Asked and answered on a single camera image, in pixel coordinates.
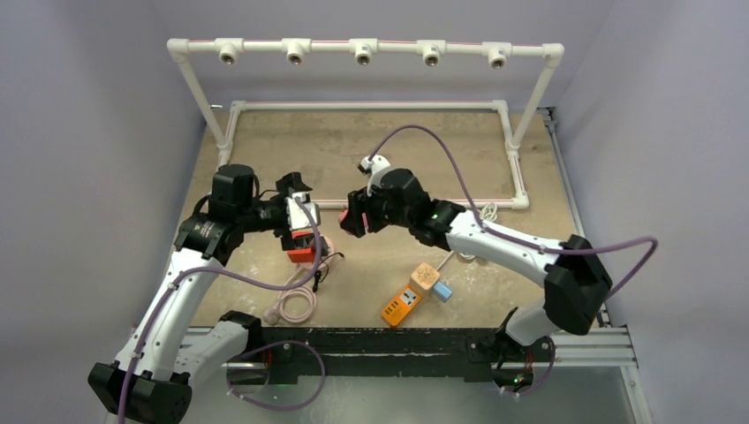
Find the beige cube socket adapter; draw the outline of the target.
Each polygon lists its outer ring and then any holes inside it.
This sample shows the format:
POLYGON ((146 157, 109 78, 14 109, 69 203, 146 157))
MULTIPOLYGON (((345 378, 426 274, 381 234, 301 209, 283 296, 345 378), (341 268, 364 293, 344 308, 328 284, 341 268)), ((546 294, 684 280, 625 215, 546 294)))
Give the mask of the beige cube socket adapter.
POLYGON ((408 286, 421 295, 428 294, 440 280, 440 272, 428 263, 420 263, 409 276, 408 286))

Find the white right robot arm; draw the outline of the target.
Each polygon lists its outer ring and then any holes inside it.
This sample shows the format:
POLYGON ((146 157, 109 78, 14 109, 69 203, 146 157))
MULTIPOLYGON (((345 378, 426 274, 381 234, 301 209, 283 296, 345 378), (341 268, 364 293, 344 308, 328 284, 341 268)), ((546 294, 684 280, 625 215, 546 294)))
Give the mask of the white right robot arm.
POLYGON ((475 255, 510 269, 543 289, 540 302, 508 314, 496 335, 498 352, 519 358, 538 339, 558 331, 584 336, 612 286, 600 259, 577 235, 535 238, 493 223, 447 200, 433 199, 408 169, 386 170, 372 187, 348 193, 342 230, 361 238, 388 226, 406 228, 421 244, 475 255))

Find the red cube socket adapter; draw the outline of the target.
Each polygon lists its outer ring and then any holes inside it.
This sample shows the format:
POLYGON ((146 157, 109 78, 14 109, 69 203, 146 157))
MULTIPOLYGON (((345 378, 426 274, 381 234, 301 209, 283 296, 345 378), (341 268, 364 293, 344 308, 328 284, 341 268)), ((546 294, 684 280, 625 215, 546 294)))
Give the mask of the red cube socket adapter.
POLYGON ((316 245, 314 250, 295 250, 286 252, 291 263, 314 263, 316 257, 316 245))

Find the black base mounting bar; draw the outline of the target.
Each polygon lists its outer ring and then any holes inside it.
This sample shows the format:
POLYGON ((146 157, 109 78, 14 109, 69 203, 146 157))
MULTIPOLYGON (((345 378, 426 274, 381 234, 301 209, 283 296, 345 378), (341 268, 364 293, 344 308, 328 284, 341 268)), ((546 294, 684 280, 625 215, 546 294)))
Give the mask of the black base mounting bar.
POLYGON ((292 328, 251 331, 231 365, 269 372, 272 384, 301 376, 460 378, 525 386, 553 358, 543 337, 515 347, 494 328, 292 328))

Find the black charger adapter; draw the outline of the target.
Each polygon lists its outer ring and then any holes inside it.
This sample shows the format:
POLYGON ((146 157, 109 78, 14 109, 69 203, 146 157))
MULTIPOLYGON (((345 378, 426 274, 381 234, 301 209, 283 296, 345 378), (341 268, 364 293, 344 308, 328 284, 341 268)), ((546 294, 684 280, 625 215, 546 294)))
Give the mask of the black charger adapter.
POLYGON ((322 259, 319 268, 315 271, 315 274, 314 274, 314 283, 312 286, 313 293, 318 292, 319 286, 327 278, 332 268, 333 262, 336 259, 344 259, 344 258, 345 258, 345 255, 343 253, 337 252, 337 253, 328 255, 324 259, 322 259))

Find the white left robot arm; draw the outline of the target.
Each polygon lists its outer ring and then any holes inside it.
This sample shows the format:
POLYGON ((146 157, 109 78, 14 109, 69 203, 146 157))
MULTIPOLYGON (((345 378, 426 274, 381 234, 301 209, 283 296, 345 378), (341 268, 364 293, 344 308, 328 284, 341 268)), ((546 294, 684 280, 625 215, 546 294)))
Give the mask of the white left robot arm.
POLYGON ((246 234, 271 231, 283 250, 290 250, 296 231, 318 227, 320 213, 310 193, 293 171, 264 199, 251 167, 218 168, 210 191, 178 228, 164 279, 143 319, 116 358, 95 364, 87 378, 118 422, 178 423, 195 389, 224 362, 255 360, 271 349, 261 321, 237 311, 224 314, 199 343, 185 348, 183 341, 205 294, 227 274, 246 234))

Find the aluminium rail frame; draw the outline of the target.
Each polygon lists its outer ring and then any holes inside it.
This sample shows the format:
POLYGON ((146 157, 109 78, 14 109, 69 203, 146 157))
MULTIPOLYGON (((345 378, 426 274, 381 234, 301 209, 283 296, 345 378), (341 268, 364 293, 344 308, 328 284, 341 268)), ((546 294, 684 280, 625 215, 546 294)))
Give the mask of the aluminium rail frame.
MULTIPOLYGON (((504 143, 517 125, 516 117, 502 125, 497 113, 477 111, 244 112, 232 160, 250 163, 272 177, 301 170, 325 199, 332 199, 356 186, 355 162, 402 126, 382 150, 387 158, 420 173, 432 194, 456 197, 458 182, 449 165, 455 158, 469 187, 486 201, 511 192, 504 143)), ((409 265, 434 260, 437 252, 418 246, 404 231, 388 229, 382 236, 356 241, 334 228, 330 212, 323 222, 323 233, 343 249, 345 258, 333 267, 334 278, 324 290, 312 328, 384 329, 375 307, 404 281, 409 265)), ((492 328, 500 314, 541 295, 518 273, 483 260, 450 262, 448 279, 458 291, 455 303, 440 307, 429 301, 407 320, 405 329, 492 328)), ((220 399, 215 370, 193 392, 182 421, 209 423, 251 415, 275 423, 485 422, 492 416, 517 422, 522 415, 533 421, 553 416, 566 423, 633 421, 632 403, 625 397, 628 381, 604 357, 602 334, 596 329, 585 337, 557 336, 552 377, 530 397, 504 395, 492 383, 460 378, 327 376, 321 395, 309 407, 271 413, 220 399)))

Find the pink square charger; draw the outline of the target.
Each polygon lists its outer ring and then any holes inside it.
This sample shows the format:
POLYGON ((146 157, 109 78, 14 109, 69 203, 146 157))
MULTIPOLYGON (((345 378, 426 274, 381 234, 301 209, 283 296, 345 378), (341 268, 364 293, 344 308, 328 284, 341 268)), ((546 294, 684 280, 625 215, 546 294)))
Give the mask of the pink square charger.
POLYGON ((340 228, 347 234, 358 238, 358 214, 362 212, 352 211, 347 209, 343 211, 338 217, 338 223, 340 228))

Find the orange power strip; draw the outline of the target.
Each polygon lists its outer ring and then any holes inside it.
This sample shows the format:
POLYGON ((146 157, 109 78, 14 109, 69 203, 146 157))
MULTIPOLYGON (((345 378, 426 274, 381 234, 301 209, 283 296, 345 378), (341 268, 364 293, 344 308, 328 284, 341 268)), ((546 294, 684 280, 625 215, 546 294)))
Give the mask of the orange power strip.
MULTIPOLYGON (((434 267, 440 272, 441 277, 439 281, 444 282, 442 279, 441 270, 455 255, 455 252, 448 253, 443 258, 443 260, 436 267, 434 267)), ((403 323, 406 317, 412 313, 417 305, 423 299, 429 296, 435 298, 432 290, 428 294, 421 295, 418 292, 410 289, 407 282, 407 284, 397 293, 397 295, 395 295, 391 299, 391 301, 383 308, 383 310, 381 311, 381 318, 390 328, 397 328, 400 324, 403 323)))

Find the blue square charger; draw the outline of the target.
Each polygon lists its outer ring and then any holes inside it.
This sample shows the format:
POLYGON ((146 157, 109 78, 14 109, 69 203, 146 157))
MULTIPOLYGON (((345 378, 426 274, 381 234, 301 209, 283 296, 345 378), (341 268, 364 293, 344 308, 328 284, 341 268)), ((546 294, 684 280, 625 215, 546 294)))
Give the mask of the blue square charger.
POLYGON ((452 289, 442 281, 438 281, 432 288, 432 293, 442 303, 446 303, 450 300, 453 291, 452 289))

